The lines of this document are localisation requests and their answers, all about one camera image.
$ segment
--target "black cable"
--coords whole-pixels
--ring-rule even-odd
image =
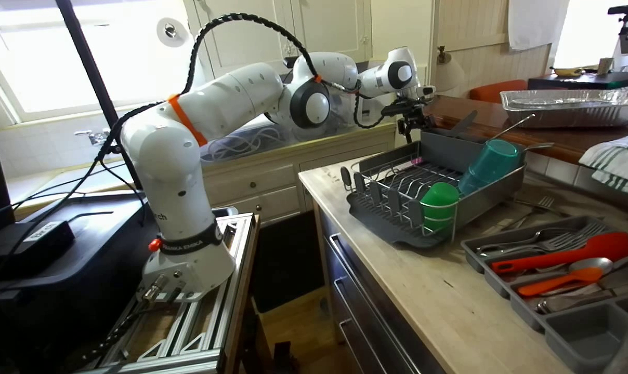
[[[103,165],[103,169],[105,169],[109,176],[113,176],[113,177],[119,180],[127,190],[131,190],[131,194],[135,195],[135,200],[141,203],[141,206],[147,205],[144,195],[141,195],[129,181],[125,181],[122,176],[116,176],[115,171],[110,171],[110,169],[107,167],[105,161],[100,161],[100,165]]]
[[[195,43],[194,43],[194,48],[191,48],[191,55],[190,55],[187,82],[185,82],[185,88],[184,88],[184,91],[181,91],[180,96],[187,93],[187,91],[191,89],[191,86],[194,86],[195,58],[199,58],[199,50],[201,50],[205,38],[207,38],[214,28],[219,28],[219,26],[222,26],[222,24],[233,24],[233,22],[252,22],[252,24],[265,26],[265,28],[277,31],[279,36],[287,38],[287,39],[299,50],[299,55],[307,58],[311,74],[312,74],[315,77],[318,77],[311,52],[301,46],[301,43],[299,43],[292,31],[287,31],[285,28],[282,28],[282,26],[277,26],[277,24],[265,20],[265,17],[259,17],[259,16],[229,13],[229,16],[222,16],[222,17],[219,17],[219,20],[213,20],[213,22],[195,36]]]
[[[62,194],[59,194],[59,191],[55,191],[55,194],[46,194],[46,191],[59,190],[59,188],[65,188],[65,185],[72,185],[72,183],[77,183],[77,181],[81,181],[81,177],[79,177],[79,180],[67,180],[67,181],[62,181],[62,183],[48,185],[48,188],[44,188],[44,190],[39,190],[39,191],[33,191],[33,194],[30,194],[28,198],[23,198],[23,200],[20,200],[20,203],[15,203],[15,205],[0,206],[0,214],[7,212],[7,211],[15,211],[15,212],[17,212],[17,211],[20,211],[23,205],[28,205],[30,200],[39,200],[39,198],[51,198],[51,195],[62,195]]]
[[[89,176],[95,172],[95,169],[99,167],[99,163],[103,163],[103,158],[107,157],[107,152],[110,150],[110,144],[115,137],[119,137],[122,127],[135,115],[157,107],[160,102],[154,104],[147,104],[139,108],[129,110],[125,117],[122,117],[115,127],[110,130],[109,137],[105,140],[100,152],[97,154],[95,163],[89,165],[89,169],[85,171],[85,176],[79,180],[79,183],[57,205],[52,205],[46,212],[42,212],[33,224],[30,224],[30,229],[15,241],[15,245],[11,248],[11,252],[5,257],[3,264],[0,264],[0,275],[3,270],[11,264],[13,257],[17,254],[17,250],[22,248],[22,243],[51,217],[55,214],[59,209],[62,209],[72,195],[89,180]]]
[[[370,126],[361,123],[361,119],[358,119],[361,98],[362,98],[362,96],[357,93],[353,123],[357,123],[358,127],[362,127],[362,130],[372,130],[372,127],[377,127],[385,117],[382,115],[379,120],[377,120],[377,123],[370,123]]]

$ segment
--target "cabinet door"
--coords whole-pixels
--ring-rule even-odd
[[[342,52],[358,62],[370,58],[370,0],[297,0],[292,6],[308,50]]]
[[[250,13],[292,34],[296,29],[289,0],[195,0],[194,6],[203,26],[229,13]],[[287,44],[285,38],[265,26],[231,22],[207,36],[207,58],[210,60],[214,77],[252,62],[268,62],[285,74],[283,56]]]

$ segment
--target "red handle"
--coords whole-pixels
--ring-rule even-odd
[[[592,286],[592,284],[597,284],[599,278],[603,278],[603,275],[605,273],[602,268],[581,268],[581,270],[568,273],[565,277],[528,284],[528,286],[521,287],[519,294],[522,297],[534,297],[534,295],[543,295],[548,291],[553,291],[553,289],[559,289],[567,286]]]
[[[585,248],[572,252],[556,252],[546,257],[528,257],[514,260],[494,262],[492,268],[502,275],[527,273],[532,268],[550,268],[557,264],[570,264],[583,259],[610,259],[621,260],[628,257],[628,233],[599,233],[586,241]]]
[[[499,260],[494,262],[494,270],[497,275],[516,275],[516,273],[527,273],[532,268],[548,268],[556,264],[570,264],[577,260],[585,259],[586,248],[575,250],[575,252],[556,252],[556,254],[546,254],[546,257],[528,257],[528,259],[514,259],[514,260]]]

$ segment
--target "dish rack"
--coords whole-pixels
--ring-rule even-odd
[[[342,169],[349,190],[349,212],[393,245],[435,250],[451,241],[458,229],[522,188],[524,169],[519,167],[504,180],[461,198],[453,206],[451,224],[445,229],[433,231],[425,226],[422,194],[437,181],[458,188],[461,177],[481,150],[482,142],[425,131],[419,144],[366,158],[353,165],[352,171]]]
[[[502,91],[510,123],[521,130],[595,130],[628,126],[628,89],[522,89]]]

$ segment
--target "dish drying rack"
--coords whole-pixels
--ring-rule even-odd
[[[451,224],[440,231],[428,229],[422,220],[422,194],[437,181],[458,188],[461,177],[481,150],[482,142],[453,133],[422,131],[422,142],[419,144],[342,169],[349,190],[349,212],[393,245],[435,250],[451,241],[458,229],[499,206],[522,188],[524,169],[521,167],[504,180],[463,195],[453,209]]]

